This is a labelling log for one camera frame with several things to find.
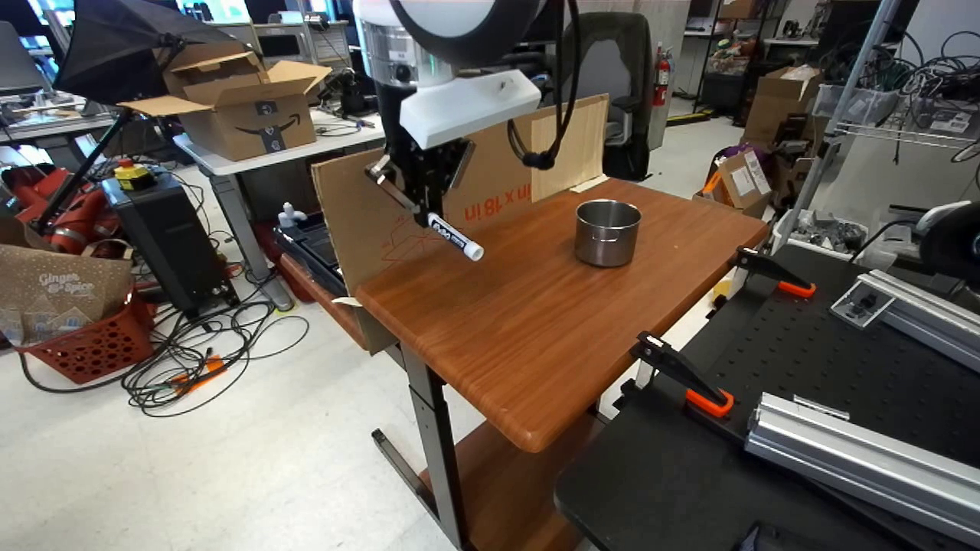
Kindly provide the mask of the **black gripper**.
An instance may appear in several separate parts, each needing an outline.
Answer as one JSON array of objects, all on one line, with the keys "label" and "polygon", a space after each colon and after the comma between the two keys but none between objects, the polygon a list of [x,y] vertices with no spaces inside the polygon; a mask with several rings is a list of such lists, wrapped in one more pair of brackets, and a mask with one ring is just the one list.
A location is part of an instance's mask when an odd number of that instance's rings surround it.
[{"label": "black gripper", "polygon": [[423,210],[444,217],[444,200],[449,184],[470,153],[466,140],[449,140],[432,150],[423,150],[409,129],[401,125],[401,100],[412,98],[412,90],[381,86],[377,109],[387,132],[387,153],[366,169],[366,174],[413,222],[423,222]]}]

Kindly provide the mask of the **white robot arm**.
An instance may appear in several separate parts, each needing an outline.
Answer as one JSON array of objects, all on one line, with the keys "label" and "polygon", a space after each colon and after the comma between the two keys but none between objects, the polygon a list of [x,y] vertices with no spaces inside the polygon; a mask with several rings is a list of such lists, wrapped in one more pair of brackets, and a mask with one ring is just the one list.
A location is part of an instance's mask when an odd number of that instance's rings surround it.
[{"label": "white robot arm", "polygon": [[387,169],[375,181],[426,227],[444,215],[470,136],[538,109],[538,86],[502,59],[546,0],[357,0],[351,9],[387,132]]}]

